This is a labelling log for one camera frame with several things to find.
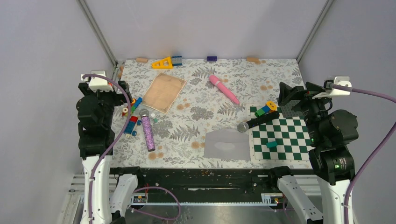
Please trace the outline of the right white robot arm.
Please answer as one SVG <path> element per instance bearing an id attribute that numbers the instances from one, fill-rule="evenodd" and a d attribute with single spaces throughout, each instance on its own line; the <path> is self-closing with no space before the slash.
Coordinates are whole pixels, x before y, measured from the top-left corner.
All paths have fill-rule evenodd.
<path id="1" fill-rule="evenodd" d="M 329 112 L 325 105 L 332 97 L 348 96 L 349 81 L 327 80 L 324 86 L 306 83 L 290 87 L 280 83 L 279 106 L 295 101 L 308 129 L 309 161 L 319 184 L 323 209 L 318 210 L 297 183 L 287 166 L 272 168 L 269 189 L 282 192 L 303 224 L 345 224 L 352 212 L 348 187 L 355 177 L 355 166 L 347 145 L 358 139 L 357 118 L 346 110 Z"/>

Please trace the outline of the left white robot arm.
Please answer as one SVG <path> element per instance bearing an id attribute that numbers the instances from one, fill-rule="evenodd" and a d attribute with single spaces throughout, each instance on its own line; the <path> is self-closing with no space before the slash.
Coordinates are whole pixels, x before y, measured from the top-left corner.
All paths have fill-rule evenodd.
<path id="1" fill-rule="evenodd" d="M 109 171 L 112 151 L 107 148 L 114 142 L 111 129 L 114 109 L 127 103 L 122 93 L 94 92 L 88 83 L 80 83 L 83 97 L 77 102 L 78 148 L 85 177 L 82 224 L 109 224 L 113 213 L 109 203 Z"/>

